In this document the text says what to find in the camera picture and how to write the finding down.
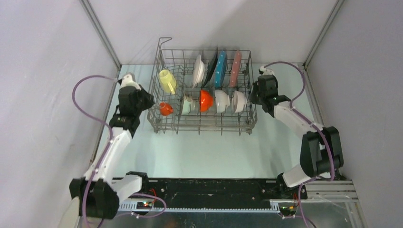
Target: dish rack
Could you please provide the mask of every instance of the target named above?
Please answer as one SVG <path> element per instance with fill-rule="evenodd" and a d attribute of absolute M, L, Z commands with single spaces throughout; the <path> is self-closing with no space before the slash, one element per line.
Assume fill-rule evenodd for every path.
<path fill-rule="evenodd" d="M 242 132 L 252 133 L 258 116 L 256 106 L 249 101 L 251 93 L 251 85 L 253 83 L 253 70 L 251 52 L 249 50 L 239 50 L 242 54 L 240 70 L 237 78 L 237 86 L 229 88 L 229 78 L 237 50 L 228 50 L 227 70 L 225 72 L 224 82 L 221 90 L 226 92 L 230 98 L 233 97 L 234 91 L 242 92 L 248 99 L 244 110 L 240 113 L 233 113 L 230 107 L 224 113 L 217 113 L 216 105 L 214 104 L 207 112 L 199 111 L 199 94 L 202 89 L 202 83 L 199 83 L 195 88 L 192 88 L 193 65 L 197 56 L 200 54 L 203 63 L 205 64 L 205 72 L 203 81 L 206 78 L 208 64 L 214 57 L 216 48 L 211 49 L 163 49 L 162 45 L 172 38 L 160 38 L 155 54 L 154 68 L 151 76 L 149 93 L 155 97 L 156 105 L 149 109 L 147 119 L 154 128 L 154 132 L 162 131 L 219 131 L 223 132 Z M 165 92 L 159 82 L 158 74 L 161 70 L 168 69 L 175 77 L 177 82 L 176 93 Z M 213 80 L 203 88 L 214 97 Z M 181 114 L 183 99 L 185 95 L 191 95 L 196 101 L 196 110 L 189 114 Z M 169 103 L 173 108 L 173 113 L 168 116 L 163 116 L 159 110 L 159 103 Z"/>

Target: white plate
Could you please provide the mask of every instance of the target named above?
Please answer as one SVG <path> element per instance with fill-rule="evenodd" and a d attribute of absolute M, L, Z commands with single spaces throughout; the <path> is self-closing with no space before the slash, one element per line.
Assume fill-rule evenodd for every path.
<path fill-rule="evenodd" d="M 194 62 L 192 88 L 194 88 L 198 83 L 203 81 L 203 76 L 204 76 L 204 63 L 202 61 L 202 56 L 198 55 L 196 62 Z"/>

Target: orange bowl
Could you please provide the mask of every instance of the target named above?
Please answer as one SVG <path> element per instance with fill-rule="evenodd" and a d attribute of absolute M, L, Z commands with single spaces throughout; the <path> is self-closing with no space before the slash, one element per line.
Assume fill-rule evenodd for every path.
<path fill-rule="evenodd" d="M 173 113 L 173 108 L 166 102 L 160 103 L 160 113 L 161 115 L 170 115 Z"/>
<path fill-rule="evenodd" d="M 200 112 L 206 112 L 213 106 L 214 98 L 205 90 L 200 90 L 199 104 Z"/>

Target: gray wall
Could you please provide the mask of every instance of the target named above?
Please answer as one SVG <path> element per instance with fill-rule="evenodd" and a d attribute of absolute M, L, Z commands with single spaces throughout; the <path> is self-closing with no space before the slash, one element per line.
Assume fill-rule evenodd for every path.
<path fill-rule="evenodd" d="M 308 73 L 370 227 L 403 217 L 403 1 L 346 1 Z"/>
<path fill-rule="evenodd" d="M 171 48 L 247 48 L 254 63 L 302 62 L 335 2 L 91 1 L 123 64 L 152 64 L 161 36 L 173 37 Z"/>
<path fill-rule="evenodd" d="M 101 127 L 71 91 L 116 68 L 77 0 L 1 1 L 0 53 L 0 227 L 55 228 Z M 77 102 L 102 117 L 111 88 L 84 82 Z"/>

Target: table surface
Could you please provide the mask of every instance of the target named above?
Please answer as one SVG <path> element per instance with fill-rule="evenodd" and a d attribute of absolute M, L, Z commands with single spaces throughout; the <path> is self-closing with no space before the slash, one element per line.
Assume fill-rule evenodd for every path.
<path fill-rule="evenodd" d="M 253 64 L 254 78 L 262 64 Z M 136 81 L 148 88 L 152 65 L 123 65 L 119 78 L 127 72 L 134 73 Z M 294 68 L 277 64 L 271 67 L 278 79 L 279 95 L 293 98 L 302 88 L 302 80 Z M 118 104 L 119 88 L 115 90 L 107 120 Z M 313 118 L 308 97 L 304 93 L 295 106 L 307 117 Z M 260 106 L 258 121 L 253 133 L 238 132 L 175 132 L 165 134 L 154 130 L 146 119 L 140 117 L 133 140 L 125 149 L 115 177 L 129 171 L 146 172 L 154 178 L 276 178 L 299 163 L 301 139 L 283 123 L 264 113 Z M 104 129 L 99 144 L 99 155 L 108 137 Z"/>

